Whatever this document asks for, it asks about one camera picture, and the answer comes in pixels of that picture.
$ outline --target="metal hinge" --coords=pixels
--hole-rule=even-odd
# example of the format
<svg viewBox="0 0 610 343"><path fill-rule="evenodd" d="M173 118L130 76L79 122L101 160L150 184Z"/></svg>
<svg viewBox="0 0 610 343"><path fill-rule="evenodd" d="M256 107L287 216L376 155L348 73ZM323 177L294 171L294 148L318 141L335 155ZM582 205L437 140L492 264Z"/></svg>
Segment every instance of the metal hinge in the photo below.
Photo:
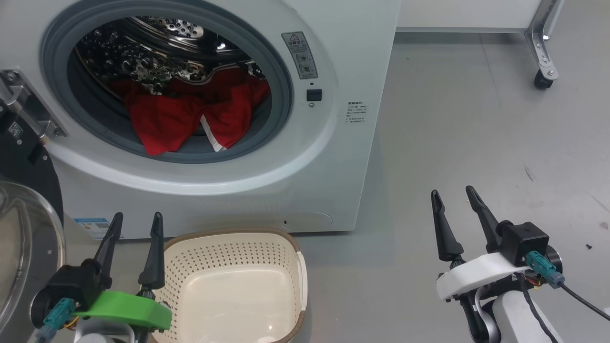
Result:
<svg viewBox="0 0 610 343"><path fill-rule="evenodd" d="M57 120L38 99L19 70L0 71L0 99L32 127L40 140L51 135L66 137Z"/></svg>

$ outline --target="gray floor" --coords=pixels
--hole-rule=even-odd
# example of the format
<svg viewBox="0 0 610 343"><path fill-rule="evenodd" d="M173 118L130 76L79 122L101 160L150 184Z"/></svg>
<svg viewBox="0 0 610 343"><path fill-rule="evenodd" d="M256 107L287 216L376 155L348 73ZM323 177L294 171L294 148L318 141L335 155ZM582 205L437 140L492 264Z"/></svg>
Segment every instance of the gray floor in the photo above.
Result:
<svg viewBox="0 0 610 343"><path fill-rule="evenodd" d="M533 88L521 36L397 35L357 228L297 238L310 296L296 343L470 342L460 306L436 299L448 264L437 260L429 203L438 189L473 259L484 237L469 184L498 219L545 230L567 284L610 306L609 14L608 1L566 3L549 43L560 78L546 92ZM69 262L95 252L66 230ZM117 248L114 289L137 290L147 249ZM565 342L608 341L610 325L562 290L532 294Z"/></svg>

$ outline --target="washing machine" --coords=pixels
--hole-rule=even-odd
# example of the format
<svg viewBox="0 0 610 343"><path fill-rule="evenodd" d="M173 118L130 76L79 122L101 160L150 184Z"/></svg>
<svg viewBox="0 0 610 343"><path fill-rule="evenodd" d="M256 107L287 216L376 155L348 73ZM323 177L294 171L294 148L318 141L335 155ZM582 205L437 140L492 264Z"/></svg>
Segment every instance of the washing machine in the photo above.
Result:
<svg viewBox="0 0 610 343"><path fill-rule="evenodd" d="M400 0L4 0L0 98L44 143L63 211L95 239L116 212L125 239L149 237L157 211L166 237L353 230L399 9ZM117 34L140 49L128 70L139 81L158 81L150 69L142 76L144 49L191 80L237 65L271 94L234 146L216 151L195 133L150 156L105 84L125 67L112 55L126 49L110 43ZM182 46L197 39L203 51ZM208 65L192 76L201 56Z"/></svg>

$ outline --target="green plastic bracket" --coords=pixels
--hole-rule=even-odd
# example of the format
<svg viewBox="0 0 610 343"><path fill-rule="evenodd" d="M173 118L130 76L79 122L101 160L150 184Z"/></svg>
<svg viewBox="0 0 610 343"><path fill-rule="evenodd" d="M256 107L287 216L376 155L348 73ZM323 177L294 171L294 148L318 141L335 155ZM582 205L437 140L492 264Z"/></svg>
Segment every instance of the green plastic bracket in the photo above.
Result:
<svg viewBox="0 0 610 343"><path fill-rule="evenodd" d="M171 326L170 309L152 299L123 292L104 291L89 311L74 315L159 330L169 330Z"/></svg>

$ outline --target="laundry basket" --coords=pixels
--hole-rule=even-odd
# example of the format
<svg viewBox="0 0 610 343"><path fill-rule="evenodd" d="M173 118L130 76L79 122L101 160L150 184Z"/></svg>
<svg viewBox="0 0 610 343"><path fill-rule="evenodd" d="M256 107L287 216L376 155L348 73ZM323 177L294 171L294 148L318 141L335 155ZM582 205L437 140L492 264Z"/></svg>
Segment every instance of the laundry basket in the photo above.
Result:
<svg viewBox="0 0 610 343"><path fill-rule="evenodd" d="M298 244L275 229L223 229L165 246L165 287L173 311L159 343L285 343L303 324L307 271Z"/></svg>

